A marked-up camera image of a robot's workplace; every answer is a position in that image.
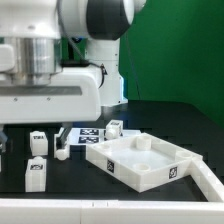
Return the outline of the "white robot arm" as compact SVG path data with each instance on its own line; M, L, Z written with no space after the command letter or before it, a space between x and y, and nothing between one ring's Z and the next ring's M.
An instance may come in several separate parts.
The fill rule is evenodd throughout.
M0 0L0 146L7 124L95 121L122 101L120 38L147 0Z

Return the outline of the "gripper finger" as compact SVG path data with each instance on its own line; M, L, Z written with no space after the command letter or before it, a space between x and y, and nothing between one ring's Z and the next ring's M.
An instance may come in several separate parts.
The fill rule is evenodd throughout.
M56 148L63 149L66 145L66 140L71 131L70 127L66 127L63 129L62 133L56 138Z
M6 152L6 142L7 142L7 136L3 131L0 131L0 154Z

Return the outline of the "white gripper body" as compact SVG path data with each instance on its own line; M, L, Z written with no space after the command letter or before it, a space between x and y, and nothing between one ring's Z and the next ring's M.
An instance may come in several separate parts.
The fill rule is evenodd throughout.
M64 68L46 86L16 86L0 75L0 125L95 121L101 114L100 68Z

